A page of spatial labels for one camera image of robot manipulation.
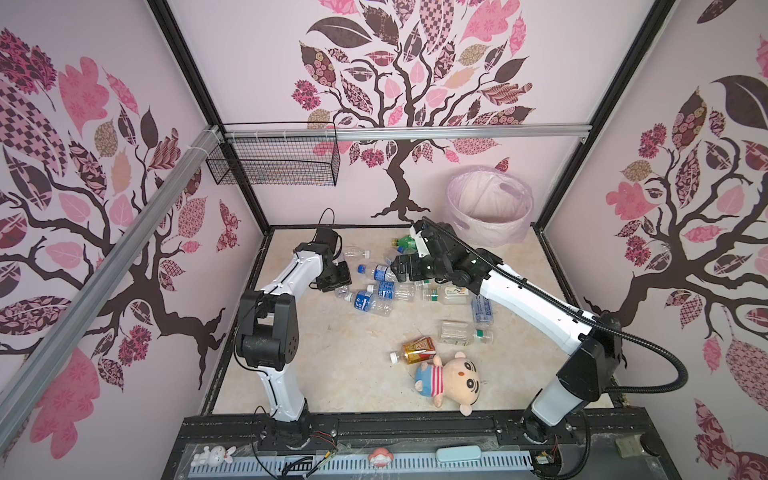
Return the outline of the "clear bottle without label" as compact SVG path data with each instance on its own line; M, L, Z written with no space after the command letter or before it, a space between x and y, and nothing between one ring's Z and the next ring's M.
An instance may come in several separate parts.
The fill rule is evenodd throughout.
M357 246L347 246L342 249L342 255L346 261L360 261L371 258L371 251Z

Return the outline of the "white bin pink liner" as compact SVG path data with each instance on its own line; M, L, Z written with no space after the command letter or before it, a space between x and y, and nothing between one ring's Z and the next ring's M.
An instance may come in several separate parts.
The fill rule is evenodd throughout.
M472 245L502 247L524 241L533 212L533 193L525 182L477 166L449 181L442 220Z

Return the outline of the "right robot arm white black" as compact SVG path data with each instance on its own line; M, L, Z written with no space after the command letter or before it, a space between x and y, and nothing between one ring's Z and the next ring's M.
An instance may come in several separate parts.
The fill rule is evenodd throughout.
M525 409L521 428L542 444L566 416L597 401L622 359L619 324L563 302L492 252L474 249L446 223L424 217L409 230L414 252L394 261L396 277L464 287L507 308L552 340L568 359Z

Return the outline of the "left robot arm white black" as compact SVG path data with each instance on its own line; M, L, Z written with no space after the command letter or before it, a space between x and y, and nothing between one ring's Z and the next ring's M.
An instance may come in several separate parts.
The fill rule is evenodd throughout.
M282 272L260 290L241 295L235 359L256 373L265 388L268 414L281 428L308 433L308 403L291 366L299 349L297 304L308 290L327 293L351 284L341 259L341 236L319 226L309 242L299 244Z

